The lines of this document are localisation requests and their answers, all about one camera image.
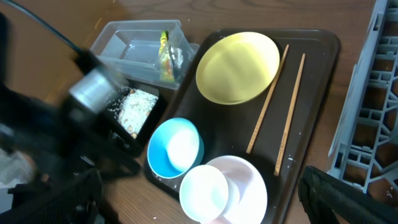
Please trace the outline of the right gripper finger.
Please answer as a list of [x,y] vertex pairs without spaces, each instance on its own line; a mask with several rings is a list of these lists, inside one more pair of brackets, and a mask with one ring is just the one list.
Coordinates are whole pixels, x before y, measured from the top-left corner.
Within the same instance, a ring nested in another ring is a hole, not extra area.
[[397,210],[359,192],[314,166],[306,166],[298,197],[311,223],[397,223]]

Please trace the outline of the pink bowl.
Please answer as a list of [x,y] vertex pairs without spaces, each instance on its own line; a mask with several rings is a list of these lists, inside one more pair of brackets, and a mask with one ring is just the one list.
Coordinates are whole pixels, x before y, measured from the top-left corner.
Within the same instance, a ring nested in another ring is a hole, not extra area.
[[207,164],[222,171],[238,186],[240,193],[238,205],[210,223],[260,224],[267,210],[267,189],[259,171],[237,156],[220,156]]

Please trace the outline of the small white cup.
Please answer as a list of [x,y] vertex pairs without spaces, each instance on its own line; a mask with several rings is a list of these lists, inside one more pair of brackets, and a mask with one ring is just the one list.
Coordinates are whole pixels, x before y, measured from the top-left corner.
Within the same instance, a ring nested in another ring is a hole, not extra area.
[[183,178],[179,198],[189,218],[207,223],[236,208],[240,192],[238,186],[222,171],[210,165],[200,165],[187,172]]

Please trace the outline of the yellow plate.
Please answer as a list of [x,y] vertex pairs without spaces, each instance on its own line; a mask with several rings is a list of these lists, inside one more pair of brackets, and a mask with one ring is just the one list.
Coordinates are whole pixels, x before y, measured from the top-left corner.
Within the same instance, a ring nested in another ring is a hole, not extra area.
[[238,32],[219,40],[200,59],[196,70],[199,92],[221,105],[237,105],[260,95],[280,65],[276,43],[258,32]]

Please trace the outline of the blue bowl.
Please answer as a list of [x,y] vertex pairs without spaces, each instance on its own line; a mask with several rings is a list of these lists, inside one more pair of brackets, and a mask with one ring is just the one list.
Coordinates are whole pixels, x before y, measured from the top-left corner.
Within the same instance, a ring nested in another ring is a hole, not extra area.
[[163,179],[174,179],[199,165],[204,143],[196,126],[185,118],[163,122],[153,133],[147,148],[150,169]]

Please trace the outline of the green snack wrapper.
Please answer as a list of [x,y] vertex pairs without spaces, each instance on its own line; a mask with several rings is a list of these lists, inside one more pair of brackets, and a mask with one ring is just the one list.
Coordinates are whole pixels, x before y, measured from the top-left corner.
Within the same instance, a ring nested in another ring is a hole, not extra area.
[[160,80],[166,83],[173,83],[175,81],[174,65],[170,52],[169,32],[167,30],[162,31],[160,36],[159,65]]

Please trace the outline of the white tissue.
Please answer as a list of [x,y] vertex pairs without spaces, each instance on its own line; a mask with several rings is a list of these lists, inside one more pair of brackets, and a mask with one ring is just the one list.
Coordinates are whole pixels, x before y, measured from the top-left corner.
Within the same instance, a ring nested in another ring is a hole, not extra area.
[[183,50],[180,48],[171,47],[170,51],[172,53],[172,60],[173,60],[174,67],[176,69],[180,70],[184,63]]

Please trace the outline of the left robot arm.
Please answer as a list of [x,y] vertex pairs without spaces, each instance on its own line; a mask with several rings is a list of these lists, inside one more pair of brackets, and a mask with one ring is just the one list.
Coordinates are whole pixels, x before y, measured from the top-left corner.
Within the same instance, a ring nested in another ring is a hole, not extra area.
[[104,114],[104,100],[126,80],[87,50],[75,60],[84,77],[58,110],[1,87],[1,144],[36,156],[37,165],[60,184],[23,200],[1,214],[2,223],[93,223],[105,179],[136,175],[139,164],[122,148],[93,130],[117,122]]

